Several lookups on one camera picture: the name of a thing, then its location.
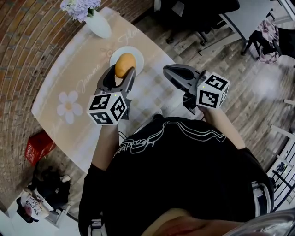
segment white vase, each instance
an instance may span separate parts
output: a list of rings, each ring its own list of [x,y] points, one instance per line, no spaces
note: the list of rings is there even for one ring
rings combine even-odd
[[[94,15],[92,17],[86,17],[85,22],[91,31],[101,38],[107,39],[112,34],[109,23],[97,11],[94,11]]]

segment white plate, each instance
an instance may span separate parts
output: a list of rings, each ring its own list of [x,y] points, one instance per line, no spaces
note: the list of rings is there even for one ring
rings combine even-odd
[[[110,66],[112,66],[113,64],[116,64],[119,57],[124,53],[130,53],[134,56],[136,61],[136,68],[135,68],[136,76],[138,76],[143,69],[144,59],[143,59],[142,53],[135,47],[125,46],[125,47],[121,47],[117,49],[111,56]]]

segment purple flower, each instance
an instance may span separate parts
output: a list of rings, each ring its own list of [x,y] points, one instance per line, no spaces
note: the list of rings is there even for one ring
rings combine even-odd
[[[73,20],[82,22],[88,16],[88,9],[98,7],[100,2],[101,0],[63,0],[60,8],[73,16]]]

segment red box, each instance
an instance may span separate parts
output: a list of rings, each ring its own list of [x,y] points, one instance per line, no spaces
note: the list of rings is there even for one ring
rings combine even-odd
[[[45,131],[32,136],[28,140],[27,148],[24,152],[26,159],[35,165],[42,157],[47,155],[56,147],[56,144]]]

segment white flower print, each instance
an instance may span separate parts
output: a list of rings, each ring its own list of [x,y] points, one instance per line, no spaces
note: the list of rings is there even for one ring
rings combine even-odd
[[[63,116],[65,114],[65,120],[67,123],[74,123],[74,114],[77,116],[82,115],[82,107],[75,101],[78,99],[78,93],[71,91],[69,96],[65,92],[59,94],[59,101],[61,104],[57,107],[57,114]]]

